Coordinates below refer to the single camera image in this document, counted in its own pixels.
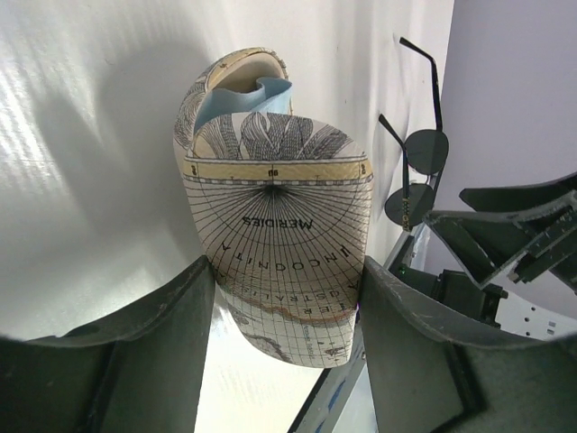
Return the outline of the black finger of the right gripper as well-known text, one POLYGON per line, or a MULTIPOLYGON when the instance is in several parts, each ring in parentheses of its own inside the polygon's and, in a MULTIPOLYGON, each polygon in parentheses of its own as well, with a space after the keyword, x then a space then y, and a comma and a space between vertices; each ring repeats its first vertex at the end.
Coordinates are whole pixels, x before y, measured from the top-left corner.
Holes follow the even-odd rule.
POLYGON ((508 278, 528 283, 550 272, 576 287, 576 193, 517 212, 428 212, 434 232, 480 289, 511 267, 508 278))
POLYGON ((543 183, 509 187, 463 189, 459 198, 475 212, 485 214, 521 214, 537 211, 551 215, 565 210, 562 197, 576 190, 576 173, 543 183))

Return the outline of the light blue cleaning cloth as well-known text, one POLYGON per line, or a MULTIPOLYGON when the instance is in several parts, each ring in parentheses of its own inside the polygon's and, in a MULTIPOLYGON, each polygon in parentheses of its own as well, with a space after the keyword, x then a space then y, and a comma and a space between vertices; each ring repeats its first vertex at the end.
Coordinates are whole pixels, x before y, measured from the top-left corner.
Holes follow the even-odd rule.
POLYGON ((193 132, 220 116, 244 112, 288 114, 293 86, 284 78, 260 77, 248 93, 215 88, 206 94, 197 112, 193 132))

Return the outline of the map print glasses case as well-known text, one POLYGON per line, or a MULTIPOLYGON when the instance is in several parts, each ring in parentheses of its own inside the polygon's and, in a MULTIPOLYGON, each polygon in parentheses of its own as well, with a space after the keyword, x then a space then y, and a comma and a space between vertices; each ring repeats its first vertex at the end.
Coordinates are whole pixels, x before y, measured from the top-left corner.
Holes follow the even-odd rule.
POLYGON ((371 162, 338 128, 295 115, 220 115, 194 133, 215 88, 248 93, 260 77, 289 80, 275 51, 216 60, 185 95, 175 160, 216 283, 243 336, 263 353, 310 368, 346 364, 353 347, 371 220, 371 162))

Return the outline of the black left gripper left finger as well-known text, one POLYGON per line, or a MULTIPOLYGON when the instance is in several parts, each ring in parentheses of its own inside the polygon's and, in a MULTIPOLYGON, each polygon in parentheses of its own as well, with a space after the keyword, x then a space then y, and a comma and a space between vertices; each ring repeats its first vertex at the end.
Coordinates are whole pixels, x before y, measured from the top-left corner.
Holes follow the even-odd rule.
POLYGON ((3 336, 2 431, 193 431, 214 295, 201 257, 164 286, 64 336, 3 336))

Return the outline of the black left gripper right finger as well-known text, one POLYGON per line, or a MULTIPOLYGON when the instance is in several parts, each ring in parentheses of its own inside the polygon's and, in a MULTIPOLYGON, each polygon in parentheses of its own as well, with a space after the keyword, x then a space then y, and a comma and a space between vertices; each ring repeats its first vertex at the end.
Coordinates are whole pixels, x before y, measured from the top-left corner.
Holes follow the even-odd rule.
POLYGON ((576 339, 484 325, 364 263, 361 326, 381 432, 573 432, 576 339))

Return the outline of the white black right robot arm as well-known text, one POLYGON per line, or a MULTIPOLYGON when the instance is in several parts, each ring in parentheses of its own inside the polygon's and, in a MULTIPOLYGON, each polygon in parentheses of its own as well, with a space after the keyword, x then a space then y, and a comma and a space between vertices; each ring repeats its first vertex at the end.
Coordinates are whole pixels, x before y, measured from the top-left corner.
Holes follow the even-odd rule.
POLYGON ((414 236, 367 258, 361 325, 381 432, 573 432, 576 323, 494 283, 576 286, 576 178, 465 189, 425 225, 459 263, 414 269, 414 236))

